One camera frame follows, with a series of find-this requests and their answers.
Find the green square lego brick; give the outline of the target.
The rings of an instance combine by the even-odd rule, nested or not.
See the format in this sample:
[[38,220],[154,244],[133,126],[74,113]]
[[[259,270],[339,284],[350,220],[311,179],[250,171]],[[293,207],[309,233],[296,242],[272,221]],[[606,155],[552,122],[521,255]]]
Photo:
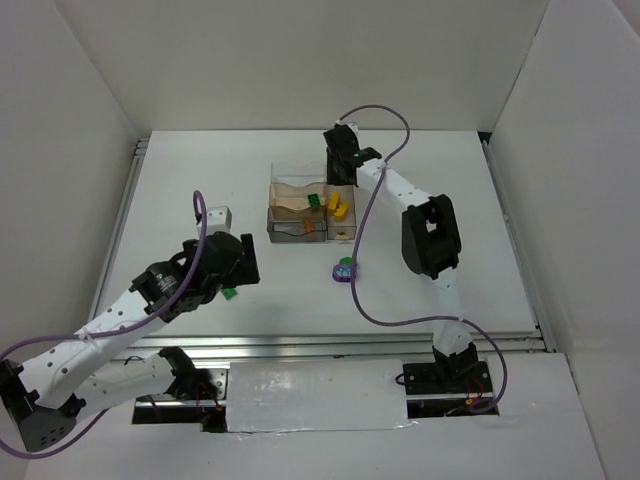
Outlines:
[[224,298],[227,301],[229,301],[229,300],[233,299],[234,297],[236,297],[238,292],[234,288],[228,288],[228,289],[223,289],[222,290],[222,294],[223,294]]

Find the yellow lego brick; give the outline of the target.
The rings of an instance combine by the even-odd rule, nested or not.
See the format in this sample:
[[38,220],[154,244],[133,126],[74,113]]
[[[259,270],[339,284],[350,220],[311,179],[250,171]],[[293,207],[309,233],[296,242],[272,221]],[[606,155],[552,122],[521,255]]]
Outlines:
[[340,203],[340,193],[332,192],[329,198],[329,203],[327,205],[328,212],[333,215],[335,211],[338,209]]
[[349,213],[349,203],[347,201],[340,200],[339,207],[333,214],[333,218],[336,222],[342,222],[346,219]]

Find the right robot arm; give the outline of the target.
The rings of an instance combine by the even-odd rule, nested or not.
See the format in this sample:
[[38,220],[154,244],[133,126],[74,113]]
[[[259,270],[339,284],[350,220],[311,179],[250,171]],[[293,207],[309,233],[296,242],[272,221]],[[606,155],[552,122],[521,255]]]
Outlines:
[[353,124],[337,122],[323,137],[329,184],[370,193],[360,225],[377,200],[399,214],[402,259],[413,274],[432,282],[442,310],[421,320],[433,324],[435,377],[447,386],[462,381],[476,367],[478,353],[462,319],[457,285],[462,242],[451,199],[419,189],[389,167],[377,150],[361,147]]

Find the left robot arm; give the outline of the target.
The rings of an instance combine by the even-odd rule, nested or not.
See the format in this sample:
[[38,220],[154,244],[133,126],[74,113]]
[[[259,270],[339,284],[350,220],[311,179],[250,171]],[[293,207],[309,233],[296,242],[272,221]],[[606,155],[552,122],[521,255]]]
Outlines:
[[3,353],[1,400],[23,447],[2,450],[28,460],[53,456],[75,443],[70,434],[78,423],[95,425],[108,409],[138,397],[218,402],[223,379],[196,368],[180,347],[122,363],[115,358],[223,290],[259,280],[252,236],[216,232],[151,264],[76,333],[45,338],[50,347],[42,354],[19,363]]

